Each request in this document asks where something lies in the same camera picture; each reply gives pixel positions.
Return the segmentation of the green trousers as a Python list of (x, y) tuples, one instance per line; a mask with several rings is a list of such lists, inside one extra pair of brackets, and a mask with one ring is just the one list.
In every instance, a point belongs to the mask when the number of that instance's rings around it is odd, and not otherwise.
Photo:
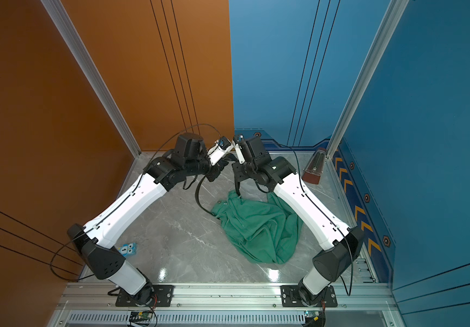
[(302, 227), (299, 215), (275, 193), (265, 202), (235, 191), (212, 208), (229, 242), (255, 264), (285, 264), (296, 251)]

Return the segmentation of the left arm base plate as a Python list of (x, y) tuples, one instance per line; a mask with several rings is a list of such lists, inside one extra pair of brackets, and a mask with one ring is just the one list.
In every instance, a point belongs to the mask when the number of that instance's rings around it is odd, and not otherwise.
[(174, 286), (161, 284), (148, 285), (135, 295), (131, 295), (121, 287), (118, 287), (108, 292), (108, 294), (116, 296), (116, 307), (169, 307), (174, 295)]

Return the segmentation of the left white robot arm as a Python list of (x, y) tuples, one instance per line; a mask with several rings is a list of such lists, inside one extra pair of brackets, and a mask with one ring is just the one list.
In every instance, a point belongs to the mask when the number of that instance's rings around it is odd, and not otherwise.
[(150, 160), (133, 185), (105, 211), (83, 226), (71, 226), (67, 234), (94, 276), (114, 283), (137, 306), (151, 305), (152, 283), (116, 249), (116, 241), (150, 205), (187, 177), (204, 175), (215, 180), (233, 148), (234, 142), (226, 137), (207, 149), (201, 136), (183, 133), (175, 147)]

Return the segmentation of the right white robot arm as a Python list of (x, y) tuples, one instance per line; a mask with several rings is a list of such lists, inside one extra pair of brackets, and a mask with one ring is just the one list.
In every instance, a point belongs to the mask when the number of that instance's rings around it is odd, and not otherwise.
[(336, 282), (360, 255), (364, 233), (350, 227), (329, 210), (306, 186), (300, 173), (283, 157), (272, 158), (259, 136), (234, 136), (237, 162), (232, 165), (236, 190), (252, 179), (267, 187), (299, 216), (322, 250), (313, 267), (298, 284), (298, 297), (307, 307), (318, 306), (326, 289)]

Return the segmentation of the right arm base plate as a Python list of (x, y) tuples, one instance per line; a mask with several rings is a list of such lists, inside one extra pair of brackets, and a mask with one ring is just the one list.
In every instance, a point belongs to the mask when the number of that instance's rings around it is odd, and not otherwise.
[(338, 302), (332, 286), (325, 287), (319, 294), (311, 294), (299, 285), (280, 286), (282, 306), (284, 307), (326, 307), (336, 308)]

